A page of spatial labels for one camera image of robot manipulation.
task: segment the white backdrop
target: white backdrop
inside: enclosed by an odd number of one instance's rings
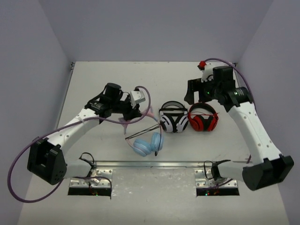
[[[300,224],[299,10],[298,0],[274,1],[240,60],[266,130],[282,153],[295,161],[279,185],[292,225]]]
[[[272,0],[40,0],[73,61],[237,61]]]
[[[70,61],[37,0],[2,0],[0,6],[0,223],[15,225],[22,203],[9,193],[8,169],[17,154],[41,133],[55,128],[63,104]],[[27,155],[13,173],[25,197],[32,173]]]

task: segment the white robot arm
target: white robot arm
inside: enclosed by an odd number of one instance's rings
[[[199,102],[213,99],[223,105],[237,124],[251,154],[252,166],[230,160],[214,162],[211,174],[214,180],[232,178],[245,182],[250,190],[258,190],[282,182],[294,165],[290,156],[283,156],[268,136],[259,120],[252,96],[244,87],[236,88],[233,68],[213,67],[201,62],[202,78],[188,81],[184,98],[194,104],[194,92],[199,92]]]
[[[121,113],[125,120],[141,117],[139,104],[145,101],[144,93],[135,89],[124,101],[121,87],[108,83],[105,89],[88,101],[86,106],[68,123],[66,128],[36,141],[30,148],[27,168],[51,185],[65,178],[87,177],[96,165],[83,159],[65,161],[67,151],[89,130],[101,124],[112,113]]]

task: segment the ear cushion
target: ear cushion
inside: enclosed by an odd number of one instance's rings
[[[140,156],[151,154],[151,145],[143,139],[136,139],[133,143],[133,150]]]
[[[191,126],[196,131],[203,131],[204,130],[204,124],[205,124],[205,118],[201,115],[196,115],[192,119],[193,122],[190,121]]]
[[[177,132],[182,132],[185,130],[185,128],[188,125],[188,116],[187,115],[183,115],[183,116],[179,116],[175,122],[174,122],[175,126],[176,126],[176,131]]]
[[[163,130],[167,133],[171,133],[174,130],[174,120],[172,116],[163,115],[160,118],[161,121],[164,122],[163,124]]]
[[[207,131],[212,131],[216,127],[218,120],[216,119],[215,116],[209,116],[209,118],[206,120],[206,123],[207,123]]]
[[[160,133],[154,132],[151,138],[151,150],[152,151],[161,150],[163,148],[163,145],[164,145],[164,137],[161,136]]]

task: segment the red headphones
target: red headphones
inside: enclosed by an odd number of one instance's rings
[[[205,109],[212,113],[212,115],[209,115],[207,119],[205,119],[202,115],[195,115],[193,118],[191,117],[191,113],[194,109]],[[192,128],[195,131],[212,131],[219,120],[217,112],[214,110],[213,107],[211,107],[209,104],[206,103],[196,103],[191,106],[191,108],[188,111],[187,118],[189,120],[189,123],[191,124]]]

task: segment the black and white headphones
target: black and white headphones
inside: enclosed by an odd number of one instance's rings
[[[183,104],[176,101],[164,103],[159,110],[160,121],[163,122],[162,128],[167,133],[182,132],[188,125],[188,109]]]

